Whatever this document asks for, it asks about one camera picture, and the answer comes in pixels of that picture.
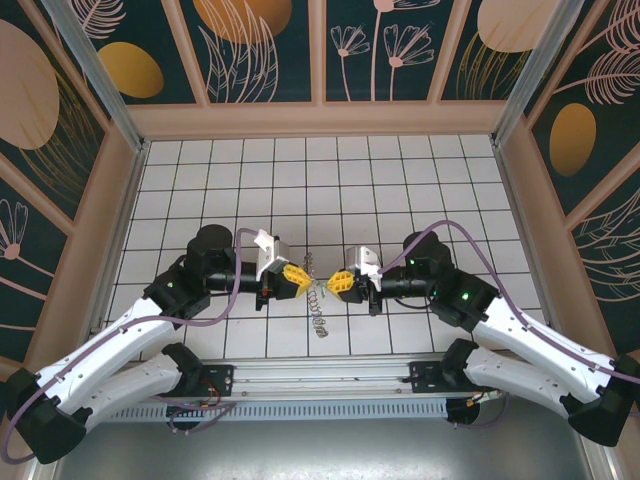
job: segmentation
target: spring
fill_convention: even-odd
[[[329,332],[324,328],[327,322],[322,318],[322,307],[320,306],[318,291],[316,289],[318,282],[314,278],[313,255],[311,252],[308,252],[304,256],[303,268],[311,277],[311,289],[307,292],[307,304],[309,305],[309,312],[311,313],[311,324],[313,325],[313,329],[315,330],[318,338],[325,338],[329,335]]]

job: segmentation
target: purple cable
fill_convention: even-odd
[[[507,392],[505,392],[505,397],[504,397],[504,404],[502,405],[502,410],[500,410],[500,413],[498,414],[498,416],[496,418],[494,418],[493,420],[491,420],[490,422],[487,423],[482,423],[480,425],[466,425],[464,423],[454,423],[454,426],[460,427],[460,428],[466,428],[468,430],[482,430],[485,428],[491,428],[491,427],[495,427],[497,424],[499,424],[505,417],[505,415],[507,414],[507,410],[509,409],[509,404],[511,403],[511,395],[509,395]]]
[[[502,281],[500,281],[500,278],[498,277],[498,274],[496,273],[496,271],[493,269],[493,267],[489,263],[489,260],[487,260],[487,257],[484,256],[484,254],[480,250],[480,247],[478,246],[478,244],[473,240],[473,238],[471,238],[471,235],[469,234],[469,232],[467,232],[464,229],[464,227],[462,225],[460,225],[459,223],[457,223],[457,222],[454,222],[454,221],[451,221],[451,220],[440,220],[440,221],[434,223],[433,225],[425,228],[422,231],[422,233],[420,233],[420,235],[418,235],[413,240],[413,242],[411,242],[409,244],[409,246],[407,248],[405,248],[404,251],[400,255],[398,255],[398,257],[396,257],[386,267],[381,268],[378,273],[380,275],[383,275],[386,272],[388,272],[391,268],[397,266],[402,261],[402,259],[404,259],[409,254],[409,252],[411,252],[411,250],[413,250],[414,247],[418,243],[420,243],[424,237],[427,236],[427,234],[429,232],[433,231],[434,229],[436,229],[436,228],[438,228],[438,227],[440,227],[442,225],[450,225],[450,226],[458,229],[460,231],[460,233],[462,233],[464,235],[464,237],[467,239],[467,241],[471,244],[471,246],[475,250],[475,252],[478,255],[478,257],[480,257],[480,260],[484,264],[485,268],[487,269],[487,271],[489,272],[491,277],[495,280],[496,284],[498,285],[498,289],[500,290],[500,293],[502,293],[502,296],[506,300],[507,305],[509,305],[509,308],[511,309],[511,312],[515,315],[515,317],[518,319],[518,321],[522,324],[523,327],[525,327],[527,330],[531,331],[531,333],[533,333],[536,337],[540,338],[544,342],[546,342],[549,345],[551,345],[552,347],[554,347],[556,350],[561,351],[562,353],[564,353],[568,357],[572,358],[573,360],[576,360],[577,362],[580,362],[583,365],[585,365],[585,366],[587,366],[587,367],[589,367],[589,368],[591,368],[593,370],[600,370],[601,372],[605,372],[607,375],[611,375],[612,377],[616,377],[616,378],[619,378],[621,380],[626,380],[627,382],[631,382],[631,383],[635,383],[636,385],[640,385],[640,378],[633,377],[631,375],[626,375],[624,373],[616,372],[615,370],[612,370],[610,368],[603,367],[601,365],[598,365],[597,363],[590,362],[589,360],[585,360],[584,358],[582,358],[577,353],[574,353],[572,350],[566,348],[564,345],[556,342],[552,338],[547,337],[543,332],[537,330],[535,325],[529,323],[522,316],[522,314],[518,311],[518,308],[516,307],[516,304],[511,299],[511,296],[507,292],[507,289],[504,288],[504,285],[503,285]]]
[[[172,322],[172,323],[177,323],[179,325],[188,325],[190,327],[208,327],[211,325],[215,325],[216,323],[220,322],[221,320],[223,320],[231,311],[231,309],[233,308],[233,305],[236,302],[236,298],[238,297],[238,292],[240,291],[240,272],[241,272],[241,267],[242,267],[242,234],[243,233],[248,233],[250,235],[256,236],[258,234],[258,232],[256,232],[255,230],[251,230],[249,228],[240,228],[238,229],[237,233],[236,233],[236,269],[235,269],[235,278],[233,281],[233,288],[231,290],[231,296],[229,297],[229,303],[227,304],[227,307],[223,310],[223,312],[217,317],[214,318],[213,320],[208,320],[208,321],[202,321],[202,320],[183,320],[181,318],[173,318],[173,317],[164,317],[161,315],[151,315],[148,317],[141,317],[141,318],[136,318],[134,320],[131,320],[130,322],[127,322],[125,324],[122,325],[122,327],[118,330],[114,330],[113,332],[105,335],[103,338],[99,339],[98,341],[96,341],[96,343],[94,345],[92,345],[91,347],[87,348],[84,352],[82,352],[80,355],[78,355],[76,358],[74,358],[71,362],[69,362],[69,364],[64,367],[62,370],[60,370],[57,374],[56,377],[64,379],[64,376],[69,373],[76,365],[78,365],[78,363],[80,363],[82,360],[84,360],[86,357],[88,357],[91,353],[93,353],[94,351],[96,351],[98,348],[100,348],[102,345],[104,345],[105,343],[107,343],[109,340],[111,340],[112,338],[121,335],[123,333],[126,333],[126,331],[135,326],[138,325],[140,323],[145,323],[145,322],[153,322],[153,321],[158,321],[158,320],[162,320],[162,321],[166,321],[166,322]],[[13,418],[9,421],[9,426],[7,428],[7,432],[5,433],[5,436],[2,440],[2,449],[0,449],[0,457],[2,457],[2,460],[9,464],[9,465],[19,465],[21,463],[24,462],[28,462],[29,460],[33,459],[35,457],[35,455],[32,453],[30,455],[27,455],[26,457],[22,457],[22,458],[12,458],[9,456],[9,438],[11,437],[11,433],[13,433],[13,430],[16,428],[16,425],[18,423],[18,421],[20,420],[20,418],[22,417],[22,415],[24,415],[24,412],[27,411],[27,409],[33,405],[33,403],[41,396],[43,395],[47,390],[49,390],[55,383],[56,383],[56,378],[52,378],[51,380],[49,380],[47,383],[45,383],[42,388],[40,388],[37,392],[35,392],[33,395],[31,395],[31,397],[29,397],[29,399],[24,402],[22,404],[22,406],[18,409],[18,411],[15,413],[15,415],[13,416]],[[163,402],[165,403],[169,403],[165,398],[161,398],[158,397],[159,399],[161,399]],[[198,407],[200,409],[211,409],[210,407]]]

